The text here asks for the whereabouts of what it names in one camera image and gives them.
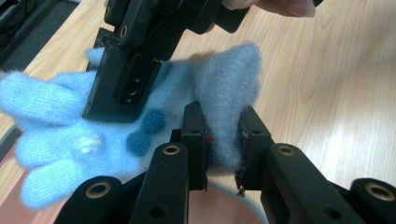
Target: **wooden table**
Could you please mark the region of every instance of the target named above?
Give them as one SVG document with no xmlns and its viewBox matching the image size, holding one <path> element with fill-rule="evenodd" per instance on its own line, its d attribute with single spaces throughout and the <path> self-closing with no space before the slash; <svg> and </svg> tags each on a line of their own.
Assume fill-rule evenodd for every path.
<svg viewBox="0 0 396 224">
<path fill-rule="evenodd" d="M 49 79 L 84 70 L 84 50 L 103 25 L 104 11 L 103 1 L 84 0 L 25 72 Z M 396 1 L 325 0 L 314 19 L 254 7 L 233 35 L 219 28 L 205 35 L 186 32 L 173 59 L 245 41 L 262 52 L 262 90 L 254 107 L 276 142 L 301 148 L 345 188 L 359 177 L 396 186 Z M 0 137 L 12 124 L 0 114 Z M 18 203 L 24 172 L 12 152 L 1 165 L 0 222 L 50 222 L 59 204 L 38 213 L 10 206 Z M 211 181 L 234 188 L 232 177 Z M 247 196 L 260 201 L 258 192 Z"/>
</svg>

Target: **light blue glove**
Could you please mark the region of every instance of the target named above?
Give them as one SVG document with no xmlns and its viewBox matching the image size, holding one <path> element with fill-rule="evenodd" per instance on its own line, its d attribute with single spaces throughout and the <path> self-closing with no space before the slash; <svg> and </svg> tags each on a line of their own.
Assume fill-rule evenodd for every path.
<svg viewBox="0 0 396 224">
<path fill-rule="evenodd" d="M 87 53 L 98 64 L 102 49 Z M 197 62 L 165 63 L 140 118 L 131 124 L 81 117 L 95 71 L 42 81 L 12 73 L 0 82 L 0 110 L 23 135 L 19 164 L 29 171 L 21 200 L 31 209 L 67 198 L 98 175 L 128 180 L 144 172 L 153 150 L 181 127 L 184 106 L 200 101 L 214 137 L 213 161 L 234 171 L 241 164 L 237 125 L 259 90 L 260 53 L 252 44 Z"/>
</svg>

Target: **dark blue pom-pom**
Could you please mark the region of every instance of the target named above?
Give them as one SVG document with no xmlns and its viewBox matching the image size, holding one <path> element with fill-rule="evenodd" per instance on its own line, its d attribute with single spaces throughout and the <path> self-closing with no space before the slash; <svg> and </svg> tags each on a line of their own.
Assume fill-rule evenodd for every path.
<svg viewBox="0 0 396 224">
<path fill-rule="evenodd" d="M 149 151 L 151 136 L 143 133 L 136 132 L 130 133 L 126 138 L 126 148 L 134 156 L 143 157 Z"/>
<path fill-rule="evenodd" d="M 142 119 L 145 133 L 158 133 L 165 127 L 165 114 L 161 109 L 151 109 Z"/>
</svg>

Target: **dark floor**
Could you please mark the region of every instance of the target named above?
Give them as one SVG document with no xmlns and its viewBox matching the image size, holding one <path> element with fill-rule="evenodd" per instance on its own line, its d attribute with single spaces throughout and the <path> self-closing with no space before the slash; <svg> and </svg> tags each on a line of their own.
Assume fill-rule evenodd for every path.
<svg viewBox="0 0 396 224">
<path fill-rule="evenodd" d="M 29 22 L 31 29 L 18 41 L 18 45 L 5 55 L 0 70 L 24 70 L 37 53 L 45 46 L 59 27 L 69 17 L 78 3 L 55 1 L 45 11 Z"/>
</svg>

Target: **fingernail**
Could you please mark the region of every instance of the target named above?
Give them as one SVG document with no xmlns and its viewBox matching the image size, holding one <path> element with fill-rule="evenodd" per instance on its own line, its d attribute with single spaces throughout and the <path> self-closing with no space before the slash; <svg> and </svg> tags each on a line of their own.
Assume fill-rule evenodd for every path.
<svg viewBox="0 0 396 224">
<path fill-rule="evenodd" d="M 286 6 L 286 10 L 294 16 L 309 18 L 313 18 L 316 12 L 314 4 L 306 2 L 291 2 Z"/>
</svg>

